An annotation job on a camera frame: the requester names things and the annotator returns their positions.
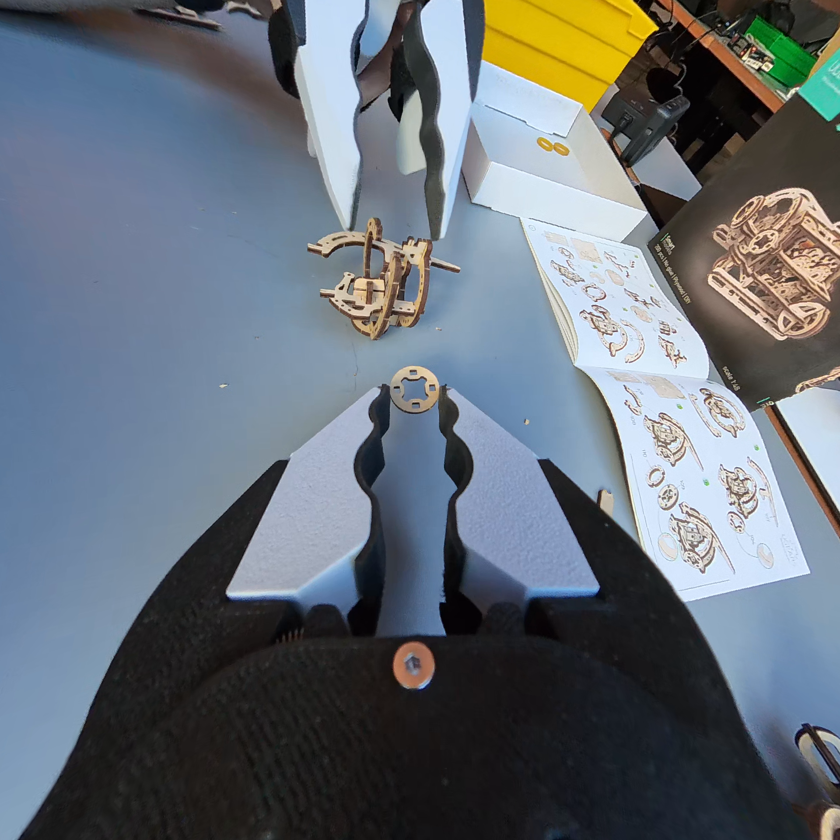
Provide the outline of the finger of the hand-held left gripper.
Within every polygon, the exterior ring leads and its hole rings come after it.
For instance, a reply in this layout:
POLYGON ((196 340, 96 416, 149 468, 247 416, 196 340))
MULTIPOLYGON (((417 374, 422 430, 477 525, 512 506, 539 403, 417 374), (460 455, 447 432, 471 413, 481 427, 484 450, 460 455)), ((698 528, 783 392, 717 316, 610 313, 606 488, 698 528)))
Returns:
POLYGON ((295 80, 324 183, 346 229, 355 226, 361 194, 355 60, 367 16, 365 1, 293 3, 295 80))
POLYGON ((416 89, 402 111, 402 173, 426 170, 430 236, 439 240, 453 210, 472 103, 463 3, 418 8, 403 46, 416 89))

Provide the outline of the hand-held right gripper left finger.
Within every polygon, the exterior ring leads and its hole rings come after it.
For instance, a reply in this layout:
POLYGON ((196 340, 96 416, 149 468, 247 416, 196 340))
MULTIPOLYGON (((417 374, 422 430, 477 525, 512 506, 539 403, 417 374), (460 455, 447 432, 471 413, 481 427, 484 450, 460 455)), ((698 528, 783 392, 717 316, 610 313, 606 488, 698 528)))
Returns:
POLYGON ((303 612, 332 604, 344 616, 360 601, 378 609, 385 547, 372 485, 386 431, 382 385, 291 454, 227 586, 230 599, 292 601, 303 612))

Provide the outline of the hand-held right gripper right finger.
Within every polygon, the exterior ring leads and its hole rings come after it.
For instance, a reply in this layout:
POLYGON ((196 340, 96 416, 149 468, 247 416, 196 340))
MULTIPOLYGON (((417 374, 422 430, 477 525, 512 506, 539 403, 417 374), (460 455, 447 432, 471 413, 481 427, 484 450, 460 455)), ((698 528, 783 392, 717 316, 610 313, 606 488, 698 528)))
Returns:
POLYGON ((486 613, 499 602, 599 592, 537 456, 454 389, 438 399, 444 468, 456 485, 444 541, 447 602, 486 613))

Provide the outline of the round wooden disc part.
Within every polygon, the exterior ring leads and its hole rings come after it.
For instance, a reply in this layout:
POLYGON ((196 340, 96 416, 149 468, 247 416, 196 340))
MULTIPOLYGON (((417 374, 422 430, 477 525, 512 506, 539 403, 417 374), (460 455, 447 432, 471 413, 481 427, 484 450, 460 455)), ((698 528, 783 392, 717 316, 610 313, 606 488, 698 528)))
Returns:
POLYGON ((438 378, 429 369, 420 365, 408 365, 396 372, 391 382, 391 399, 399 410, 420 414, 429 411, 437 402, 440 386, 438 378), (421 395, 408 395, 406 388, 412 383, 421 383, 421 395))

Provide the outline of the small wooden model assembly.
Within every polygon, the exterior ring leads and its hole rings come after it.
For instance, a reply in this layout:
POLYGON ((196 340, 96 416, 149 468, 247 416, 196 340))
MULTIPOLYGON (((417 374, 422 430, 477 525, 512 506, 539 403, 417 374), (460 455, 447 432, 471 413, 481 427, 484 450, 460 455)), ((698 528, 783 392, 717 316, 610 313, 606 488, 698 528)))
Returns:
POLYGON ((382 221, 371 217, 363 233, 341 231, 308 244, 308 252, 323 258, 343 247, 363 248, 362 275, 346 271, 335 288, 321 289, 320 296, 372 340, 390 326, 416 325, 425 310, 432 268, 460 272, 458 266, 432 257, 430 239, 410 237, 397 244, 382 233, 382 221))

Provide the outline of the black model kit box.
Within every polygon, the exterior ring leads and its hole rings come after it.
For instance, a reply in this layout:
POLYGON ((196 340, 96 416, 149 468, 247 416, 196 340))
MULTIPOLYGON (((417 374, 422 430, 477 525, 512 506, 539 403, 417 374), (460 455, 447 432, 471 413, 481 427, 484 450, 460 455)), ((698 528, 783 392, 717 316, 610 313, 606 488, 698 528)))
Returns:
POLYGON ((838 378, 838 99, 802 90, 650 241, 754 408, 838 378))

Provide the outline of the person's left hand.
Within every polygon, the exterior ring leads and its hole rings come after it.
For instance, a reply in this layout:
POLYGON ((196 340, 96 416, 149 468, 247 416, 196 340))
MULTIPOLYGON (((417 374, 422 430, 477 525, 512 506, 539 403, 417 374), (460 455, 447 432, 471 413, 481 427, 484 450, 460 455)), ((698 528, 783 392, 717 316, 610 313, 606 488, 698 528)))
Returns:
POLYGON ((399 120, 405 103, 417 89, 406 64, 403 42, 399 44, 388 42, 361 71, 358 82, 362 96, 360 109, 362 112, 383 93, 391 90, 388 105, 395 118, 399 120))

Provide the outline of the brown wooden piece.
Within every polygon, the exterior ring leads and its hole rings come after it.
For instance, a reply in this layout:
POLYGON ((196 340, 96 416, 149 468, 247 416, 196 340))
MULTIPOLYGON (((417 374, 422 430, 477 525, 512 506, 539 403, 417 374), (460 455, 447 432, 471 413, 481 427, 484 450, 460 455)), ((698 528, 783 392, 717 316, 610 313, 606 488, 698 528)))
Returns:
POLYGON ((208 17, 205 13, 184 7, 183 5, 175 5, 173 7, 136 7, 133 11, 136 14, 159 18, 171 23, 207 28, 213 31, 223 29, 223 26, 216 19, 208 17))

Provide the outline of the yellow storage bin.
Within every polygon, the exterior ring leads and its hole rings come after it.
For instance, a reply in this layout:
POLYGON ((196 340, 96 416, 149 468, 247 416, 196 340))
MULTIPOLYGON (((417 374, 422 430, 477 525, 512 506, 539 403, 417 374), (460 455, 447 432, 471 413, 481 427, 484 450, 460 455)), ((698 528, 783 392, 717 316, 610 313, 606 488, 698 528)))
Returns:
POLYGON ((482 57, 592 110, 656 30, 632 1, 485 1, 482 57))

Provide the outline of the white cardboard box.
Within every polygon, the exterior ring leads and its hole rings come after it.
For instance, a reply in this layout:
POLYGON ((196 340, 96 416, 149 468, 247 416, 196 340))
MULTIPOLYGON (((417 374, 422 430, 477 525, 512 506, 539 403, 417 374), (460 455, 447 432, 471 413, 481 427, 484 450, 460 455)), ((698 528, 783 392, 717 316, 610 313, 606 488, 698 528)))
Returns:
POLYGON ((487 61, 462 172, 474 203, 614 241, 647 213, 581 103, 487 61), (567 145, 570 155, 542 150, 541 136, 567 145))

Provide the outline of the black device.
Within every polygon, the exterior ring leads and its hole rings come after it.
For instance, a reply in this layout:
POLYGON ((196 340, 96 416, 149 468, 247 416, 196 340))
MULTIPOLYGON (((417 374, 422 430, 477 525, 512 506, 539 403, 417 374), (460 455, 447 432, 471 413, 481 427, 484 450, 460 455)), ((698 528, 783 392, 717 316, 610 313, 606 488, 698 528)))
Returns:
POLYGON ((655 148, 689 107, 689 100, 682 95, 660 103, 651 99, 645 89, 627 87, 606 104, 602 118, 613 126, 610 140, 619 133, 629 139, 620 160, 632 167, 655 148))

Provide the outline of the open instruction booklet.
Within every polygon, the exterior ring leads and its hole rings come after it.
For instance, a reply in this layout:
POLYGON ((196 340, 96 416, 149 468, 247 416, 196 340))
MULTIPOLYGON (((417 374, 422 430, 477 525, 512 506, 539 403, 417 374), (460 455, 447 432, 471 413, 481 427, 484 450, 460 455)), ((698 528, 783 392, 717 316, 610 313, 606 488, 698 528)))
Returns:
POLYGON ((808 574, 749 411, 638 248, 521 224, 574 365, 623 452, 640 543, 686 602, 808 574))

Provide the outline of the green plastic box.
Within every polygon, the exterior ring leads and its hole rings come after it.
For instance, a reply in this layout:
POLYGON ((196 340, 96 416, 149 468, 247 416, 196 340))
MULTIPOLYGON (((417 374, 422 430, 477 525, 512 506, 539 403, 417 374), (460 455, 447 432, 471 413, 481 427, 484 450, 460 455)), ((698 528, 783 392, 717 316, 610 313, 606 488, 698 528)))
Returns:
POLYGON ((760 43, 772 56, 772 67, 762 71, 788 88, 800 86, 809 77, 816 58, 779 29, 756 17, 746 35, 760 43))

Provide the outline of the teal cardboard box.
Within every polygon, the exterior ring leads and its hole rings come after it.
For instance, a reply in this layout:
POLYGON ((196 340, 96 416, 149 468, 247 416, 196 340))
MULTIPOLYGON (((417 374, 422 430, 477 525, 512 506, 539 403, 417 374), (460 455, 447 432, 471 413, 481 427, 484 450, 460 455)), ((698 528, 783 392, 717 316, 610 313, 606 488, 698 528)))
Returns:
POLYGON ((837 123, 839 115, 839 48, 828 48, 817 61, 798 95, 823 117, 837 123))

